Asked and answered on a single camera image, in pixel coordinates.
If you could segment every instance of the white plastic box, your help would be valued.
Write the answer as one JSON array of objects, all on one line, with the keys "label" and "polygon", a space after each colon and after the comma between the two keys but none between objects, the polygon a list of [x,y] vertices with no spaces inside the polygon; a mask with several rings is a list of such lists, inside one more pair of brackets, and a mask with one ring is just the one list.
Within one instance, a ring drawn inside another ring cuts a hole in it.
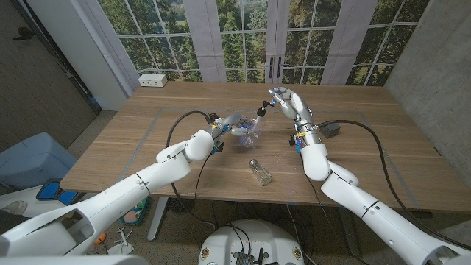
[{"label": "white plastic box", "polygon": [[167,83],[165,74],[143,74],[139,77],[142,86],[163,87]]}]

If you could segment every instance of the table leg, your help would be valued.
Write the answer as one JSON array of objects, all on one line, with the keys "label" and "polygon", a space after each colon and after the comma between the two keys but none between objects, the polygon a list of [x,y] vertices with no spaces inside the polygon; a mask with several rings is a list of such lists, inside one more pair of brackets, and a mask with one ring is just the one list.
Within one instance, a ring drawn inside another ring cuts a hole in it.
[{"label": "table leg", "polygon": [[355,227],[353,226],[352,213],[346,208],[339,207],[340,220],[344,227],[345,236],[347,237],[348,248],[350,253],[354,256],[360,255],[358,248],[358,240],[355,234]]},{"label": "table leg", "polygon": [[162,224],[162,219],[165,215],[168,201],[168,197],[159,197],[157,206],[155,207],[154,217],[152,218],[152,223],[149,228],[149,233],[147,234],[147,240],[154,241],[157,239],[157,234],[160,229],[160,225]]}]

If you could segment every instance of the wooden table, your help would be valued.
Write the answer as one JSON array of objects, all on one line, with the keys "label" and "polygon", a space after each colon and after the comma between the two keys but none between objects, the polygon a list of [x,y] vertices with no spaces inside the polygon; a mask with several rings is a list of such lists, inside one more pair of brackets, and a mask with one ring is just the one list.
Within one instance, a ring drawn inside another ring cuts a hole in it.
[{"label": "wooden table", "polygon": [[[60,183],[69,191],[100,192],[123,177],[155,162],[165,148],[170,127],[189,110],[227,116],[252,115],[274,84],[168,82],[165,88],[139,88],[115,115]],[[392,183],[408,208],[427,211],[471,211],[468,188],[430,141],[396,103],[385,88],[324,85],[287,85],[312,109],[316,123],[350,119],[369,125],[386,150]],[[316,205],[312,187],[302,170],[299,155],[289,146],[294,128],[280,107],[268,109],[267,123],[254,149],[238,146],[230,134],[223,137],[224,151],[212,156],[202,173],[199,199]],[[184,119],[171,142],[184,141],[207,125],[200,115]],[[386,184],[377,146],[364,129],[342,124],[339,134],[322,138],[328,158],[353,172],[362,189],[387,205],[398,208]],[[257,159],[272,174],[262,187],[252,175],[249,161]],[[202,162],[175,183],[182,197],[192,198]],[[320,191],[322,183],[313,182]],[[153,192],[173,197],[170,186]],[[322,192],[322,204],[336,205]]]}]

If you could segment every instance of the transparent container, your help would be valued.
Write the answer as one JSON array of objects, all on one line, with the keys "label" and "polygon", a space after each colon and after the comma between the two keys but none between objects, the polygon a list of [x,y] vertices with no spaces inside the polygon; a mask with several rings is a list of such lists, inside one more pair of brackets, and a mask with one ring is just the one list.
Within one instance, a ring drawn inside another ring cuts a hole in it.
[{"label": "transparent container", "polygon": [[240,143],[242,146],[247,148],[252,148],[257,143],[258,138],[262,133],[262,129],[265,127],[266,119],[265,117],[256,116],[250,125],[249,135],[242,136],[240,138]]},{"label": "transparent container", "polygon": [[249,162],[249,166],[252,169],[255,178],[262,186],[272,181],[272,176],[268,173],[268,170],[266,170],[265,167],[263,167],[256,159],[252,159]]}]

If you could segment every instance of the blue bin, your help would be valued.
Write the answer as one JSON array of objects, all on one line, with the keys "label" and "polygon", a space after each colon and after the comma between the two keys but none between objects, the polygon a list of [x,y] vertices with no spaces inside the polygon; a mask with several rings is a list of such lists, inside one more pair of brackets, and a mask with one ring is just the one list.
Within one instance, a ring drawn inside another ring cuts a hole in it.
[{"label": "blue bin", "polygon": [[48,179],[62,179],[77,159],[42,132],[0,154],[0,182],[22,190],[43,185]]}]

